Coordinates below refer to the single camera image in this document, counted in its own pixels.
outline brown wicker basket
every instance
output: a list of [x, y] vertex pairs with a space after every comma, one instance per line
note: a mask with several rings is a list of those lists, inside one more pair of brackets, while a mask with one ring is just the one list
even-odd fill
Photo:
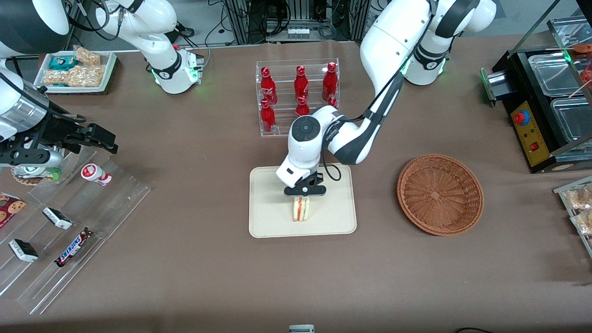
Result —
[[471, 229], [483, 213], [483, 189], [464, 164], [446, 155], [412, 159], [397, 181], [403, 212], [422, 230], [455, 236]]

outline snickers bar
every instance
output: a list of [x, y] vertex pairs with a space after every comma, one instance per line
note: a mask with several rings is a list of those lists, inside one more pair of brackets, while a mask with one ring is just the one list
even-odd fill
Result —
[[64, 267], [64, 265], [70, 260], [70, 258], [74, 257], [76, 252], [80, 250], [82, 245], [86, 242], [86, 240], [92, 236], [93, 232], [88, 230], [88, 228], [84, 228], [83, 231], [80, 232], [78, 236], [70, 243], [68, 248], [62, 253], [62, 255], [56, 259], [54, 262], [57, 264], [58, 267]]

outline coca-cola bottle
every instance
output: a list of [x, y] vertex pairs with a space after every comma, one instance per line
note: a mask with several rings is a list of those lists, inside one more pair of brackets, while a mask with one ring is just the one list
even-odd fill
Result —
[[337, 108], [337, 98], [335, 98], [335, 96], [331, 96], [331, 97], [329, 97], [329, 99], [327, 100], [327, 103], [328, 103], [330, 106], [332, 106], [332, 107], [334, 107], [334, 108]]
[[278, 93], [275, 90], [275, 81], [269, 73], [269, 67], [261, 69], [261, 92], [273, 105], [278, 103]]
[[310, 108], [306, 104], [308, 102], [308, 98], [306, 96], [298, 96], [296, 103], [296, 114], [299, 116], [305, 116], [310, 113]]
[[269, 106], [269, 100], [264, 98], [261, 100], [261, 120], [263, 121], [263, 130], [268, 133], [273, 133], [278, 129], [275, 124], [274, 110]]
[[294, 97], [305, 96], [308, 98], [308, 79], [304, 74], [304, 66], [298, 65], [296, 67], [296, 79], [294, 80]]
[[325, 73], [325, 77], [323, 78], [323, 101], [327, 101], [329, 97], [335, 95], [337, 91], [337, 73], [335, 70], [337, 69], [337, 64], [334, 62], [330, 62], [327, 65], [327, 73]]

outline bread slice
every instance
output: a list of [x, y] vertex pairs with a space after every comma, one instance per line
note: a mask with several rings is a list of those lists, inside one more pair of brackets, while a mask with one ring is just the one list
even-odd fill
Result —
[[308, 220], [308, 211], [310, 210], [309, 197], [295, 197], [294, 198], [294, 221], [302, 222]]

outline brown table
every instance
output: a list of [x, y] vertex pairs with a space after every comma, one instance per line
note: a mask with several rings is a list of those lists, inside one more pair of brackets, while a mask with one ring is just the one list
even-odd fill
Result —
[[[479, 68], [518, 38], [458, 39], [434, 84], [406, 84], [352, 167], [356, 232], [300, 238], [249, 235], [249, 172], [287, 151], [285, 138], [259, 136], [255, 62], [339, 57], [353, 117], [374, 96], [359, 47], [215, 49], [203, 84], [181, 95], [154, 84], [140, 53], [119, 54], [115, 92], [52, 99], [116, 133], [112, 159], [153, 190], [44, 315], [0, 299], [0, 324], [12, 325], [0, 331], [589, 331], [591, 261], [552, 189], [590, 173], [530, 175], [504, 109], [483, 97]], [[394, 197], [399, 171], [425, 153], [458, 158], [481, 181], [484, 214], [461, 236], [420, 231]], [[6, 171], [1, 181], [28, 190]]]

